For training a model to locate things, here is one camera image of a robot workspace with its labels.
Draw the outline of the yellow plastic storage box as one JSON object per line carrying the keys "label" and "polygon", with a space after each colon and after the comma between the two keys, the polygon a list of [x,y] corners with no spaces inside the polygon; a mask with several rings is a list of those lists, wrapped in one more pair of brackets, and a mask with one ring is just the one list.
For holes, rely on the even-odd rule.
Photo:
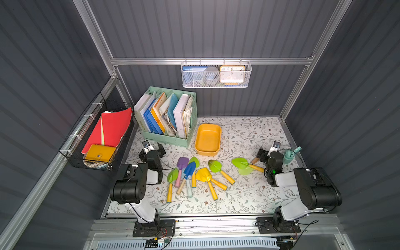
{"label": "yellow plastic storage box", "polygon": [[201,124],[197,131],[196,152],[202,156],[216,156],[220,150],[221,127],[215,124]]}

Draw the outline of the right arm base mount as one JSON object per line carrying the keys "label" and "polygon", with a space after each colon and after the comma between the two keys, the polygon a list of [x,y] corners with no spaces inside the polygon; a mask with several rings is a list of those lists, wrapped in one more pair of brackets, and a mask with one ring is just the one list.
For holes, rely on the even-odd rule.
{"label": "right arm base mount", "polygon": [[273,216],[257,217],[255,226],[260,234],[300,233],[301,228],[294,221],[285,221]]}

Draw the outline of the blue shovel wooden handle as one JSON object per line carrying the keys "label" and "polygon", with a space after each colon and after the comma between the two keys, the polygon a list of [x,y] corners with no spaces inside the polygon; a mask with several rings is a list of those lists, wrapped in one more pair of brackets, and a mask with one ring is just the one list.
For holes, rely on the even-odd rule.
{"label": "blue shovel wooden handle", "polygon": [[[184,187],[184,185],[185,185],[187,179],[188,179],[190,176],[193,175],[195,169],[196,169],[196,162],[194,162],[194,161],[190,162],[190,163],[188,164],[188,166],[186,167],[185,171],[184,171],[185,177],[184,177],[184,179],[181,181],[181,184],[180,184],[180,186],[179,186],[179,188],[178,188],[178,190],[177,190],[177,195],[180,195],[180,194],[181,194],[181,192],[182,192],[182,190],[183,190],[183,187]],[[192,188],[191,188],[191,186],[190,186],[189,184],[187,185],[186,190],[187,190],[187,194],[188,194],[187,196],[188,196],[188,198],[191,198],[191,197],[193,196],[193,193],[192,193]]]}

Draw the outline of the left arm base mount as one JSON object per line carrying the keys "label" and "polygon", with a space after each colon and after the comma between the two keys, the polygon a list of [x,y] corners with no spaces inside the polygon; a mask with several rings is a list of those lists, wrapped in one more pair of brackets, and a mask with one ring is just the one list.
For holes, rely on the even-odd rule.
{"label": "left arm base mount", "polygon": [[172,237],[175,235],[176,221],[173,219],[156,220],[150,224],[135,222],[133,237]]}

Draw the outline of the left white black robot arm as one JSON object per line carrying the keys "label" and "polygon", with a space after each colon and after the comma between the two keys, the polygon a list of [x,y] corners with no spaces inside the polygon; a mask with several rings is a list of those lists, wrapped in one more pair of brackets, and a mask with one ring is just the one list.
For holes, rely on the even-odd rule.
{"label": "left white black robot arm", "polygon": [[148,140],[142,142],[142,145],[143,149],[139,154],[142,162],[135,166],[122,164],[119,167],[109,197],[111,201],[132,209],[138,223],[155,227],[159,224],[159,214],[147,200],[146,188],[161,184],[163,177],[161,158],[166,152],[160,143],[157,143],[157,149]]}

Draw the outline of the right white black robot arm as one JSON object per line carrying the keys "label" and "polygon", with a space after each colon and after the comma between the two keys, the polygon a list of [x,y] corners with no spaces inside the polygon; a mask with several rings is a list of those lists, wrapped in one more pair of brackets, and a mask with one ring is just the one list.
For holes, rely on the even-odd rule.
{"label": "right white black robot arm", "polygon": [[306,168],[302,162],[301,168],[283,171],[283,165],[291,163],[301,149],[283,149],[275,141],[268,151],[260,148],[256,155],[258,161],[265,163],[262,172],[270,186],[294,186],[299,192],[293,201],[276,208],[270,223],[279,231],[294,227],[296,221],[309,214],[331,211],[342,204],[341,193],[322,168]]}

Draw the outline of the yellow shovel long handle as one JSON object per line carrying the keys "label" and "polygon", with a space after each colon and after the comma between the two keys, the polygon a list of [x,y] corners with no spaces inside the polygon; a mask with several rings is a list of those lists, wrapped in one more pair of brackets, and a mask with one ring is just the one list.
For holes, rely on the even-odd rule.
{"label": "yellow shovel long handle", "polygon": [[208,169],[206,169],[206,168],[199,169],[196,172],[196,179],[201,181],[201,182],[207,182],[213,199],[214,200],[218,200],[218,196],[216,194],[216,191],[215,191],[213,185],[211,184],[211,175],[210,175],[210,172],[208,171]]}

